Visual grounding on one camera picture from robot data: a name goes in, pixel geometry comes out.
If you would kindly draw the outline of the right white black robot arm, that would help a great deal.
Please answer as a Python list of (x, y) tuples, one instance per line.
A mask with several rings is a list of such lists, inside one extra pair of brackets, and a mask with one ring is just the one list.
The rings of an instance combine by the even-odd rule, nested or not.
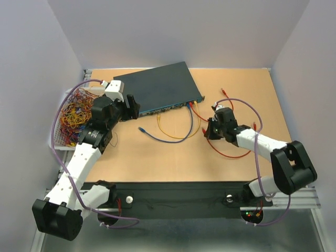
[(244, 185), (242, 200), (253, 205), (260, 197), (282, 192), (286, 195), (298, 191), (317, 180), (317, 172), (299, 141), (290, 143), (258, 134), (246, 125), (238, 125), (233, 110), (213, 108), (215, 114), (208, 119), (204, 137), (208, 140), (225, 139), (236, 147), (252, 151), (271, 163), (272, 176), (258, 177)]

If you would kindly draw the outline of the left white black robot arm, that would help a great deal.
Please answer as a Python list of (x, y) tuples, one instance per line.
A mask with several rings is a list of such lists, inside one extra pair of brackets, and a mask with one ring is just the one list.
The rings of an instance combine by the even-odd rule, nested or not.
[(85, 218), (99, 206), (121, 205), (116, 185), (111, 182), (97, 181), (83, 196), (79, 191), (110, 143), (112, 129), (119, 121), (137, 119), (139, 108), (132, 95), (127, 95), (127, 102), (105, 94), (94, 99), (91, 119), (64, 173), (44, 199), (33, 203), (32, 212), (40, 232), (72, 241), (78, 236)]

